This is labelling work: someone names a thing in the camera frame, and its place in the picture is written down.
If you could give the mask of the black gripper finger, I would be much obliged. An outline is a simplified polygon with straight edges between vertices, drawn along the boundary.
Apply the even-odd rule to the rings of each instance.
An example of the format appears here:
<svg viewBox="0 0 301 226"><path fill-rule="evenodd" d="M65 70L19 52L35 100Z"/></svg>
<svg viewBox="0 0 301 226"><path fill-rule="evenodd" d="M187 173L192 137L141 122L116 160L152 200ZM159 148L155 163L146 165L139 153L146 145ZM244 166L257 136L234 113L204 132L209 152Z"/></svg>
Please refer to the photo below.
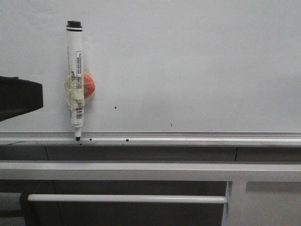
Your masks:
<svg viewBox="0 0 301 226"><path fill-rule="evenodd" d="M43 86L18 77L0 77L0 120L43 108Z"/></svg>

